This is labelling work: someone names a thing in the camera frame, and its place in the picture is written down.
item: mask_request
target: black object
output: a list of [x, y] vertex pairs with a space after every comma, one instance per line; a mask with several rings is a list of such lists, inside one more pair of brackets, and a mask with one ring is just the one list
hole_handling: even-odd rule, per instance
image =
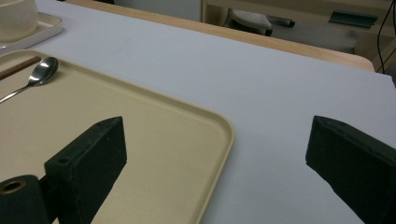
[[370, 29], [376, 20], [378, 17], [375, 15], [335, 10], [330, 16], [329, 22]]
[[315, 116], [305, 159], [364, 223], [396, 223], [394, 148], [344, 122]]
[[126, 159], [122, 117], [92, 125], [45, 162], [39, 181], [23, 175], [0, 183], [1, 223], [91, 223]]

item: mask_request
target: beige tray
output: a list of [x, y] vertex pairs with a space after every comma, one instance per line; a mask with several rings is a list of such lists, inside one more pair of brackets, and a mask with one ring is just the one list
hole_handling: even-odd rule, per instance
[[27, 49], [59, 34], [63, 29], [61, 18], [38, 12], [38, 25], [35, 31], [24, 39], [15, 42], [0, 42], [0, 55], [18, 49]]
[[[0, 57], [0, 71], [44, 54]], [[34, 68], [0, 81], [0, 96]], [[128, 162], [93, 223], [198, 223], [233, 143], [233, 128], [202, 108], [60, 60], [54, 79], [0, 104], [0, 182], [41, 178], [44, 162], [95, 122], [123, 116]]]

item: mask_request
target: floor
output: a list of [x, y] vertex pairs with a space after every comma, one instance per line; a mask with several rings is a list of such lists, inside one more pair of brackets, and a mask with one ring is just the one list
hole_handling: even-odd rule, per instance
[[[340, 29], [329, 26], [320, 26], [312, 23], [296, 21], [294, 27], [290, 28], [289, 21], [278, 18], [267, 17], [272, 24], [273, 32], [271, 37], [302, 43], [324, 49], [332, 49], [344, 53], [354, 54], [354, 46], [361, 36], [360, 32], [347, 29]], [[228, 18], [224, 24], [235, 30], [264, 35], [265, 30], [252, 29], [243, 26]], [[387, 74], [393, 77], [396, 86], [396, 64], [392, 65]]]

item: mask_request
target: spoon bowl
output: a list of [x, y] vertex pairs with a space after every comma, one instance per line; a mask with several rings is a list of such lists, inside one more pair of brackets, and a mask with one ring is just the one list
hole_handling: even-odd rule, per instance
[[26, 91], [31, 87], [38, 87], [46, 84], [58, 70], [58, 60], [53, 57], [43, 59], [33, 70], [32, 75], [29, 76], [29, 81], [25, 87], [22, 87], [9, 95], [0, 99], [0, 104], [16, 94]]

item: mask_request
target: table surface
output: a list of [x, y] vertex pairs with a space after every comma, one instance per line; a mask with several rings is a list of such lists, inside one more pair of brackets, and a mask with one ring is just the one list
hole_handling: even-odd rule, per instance
[[63, 2], [37, 6], [62, 18], [64, 31], [32, 49], [231, 122], [235, 142], [203, 223], [362, 223], [304, 156], [315, 115], [396, 147], [390, 77]]
[[205, 34], [222, 36], [222, 37], [250, 43], [253, 45], [258, 45], [271, 49], [278, 49], [290, 53], [303, 55], [306, 57], [321, 59], [328, 62], [354, 66], [368, 71], [374, 71], [373, 64], [369, 60], [358, 55], [346, 54], [339, 51], [317, 48], [313, 46], [308, 46], [296, 42], [276, 39], [262, 35], [254, 35], [246, 32], [240, 32], [228, 28], [218, 27], [215, 25], [204, 24], [197, 21], [182, 20], [179, 18], [136, 10], [133, 8], [104, 4], [93, 0], [67, 0], [66, 2], [83, 7], [89, 7], [106, 12], [116, 13], [123, 16], [133, 17], [141, 20], [154, 21], [162, 24], [198, 31]]

